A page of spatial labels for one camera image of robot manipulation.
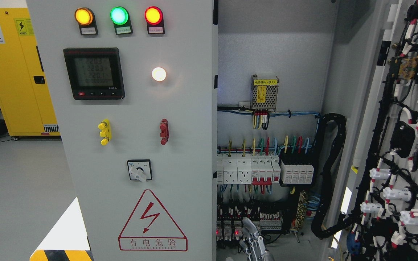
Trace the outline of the grey robot hand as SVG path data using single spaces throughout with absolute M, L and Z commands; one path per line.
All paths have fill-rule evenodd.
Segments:
M 239 245 L 244 250 L 248 261 L 274 261 L 272 253 L 267 250 L 264 239 L 249 218 L 242 219 L 242 239 Z

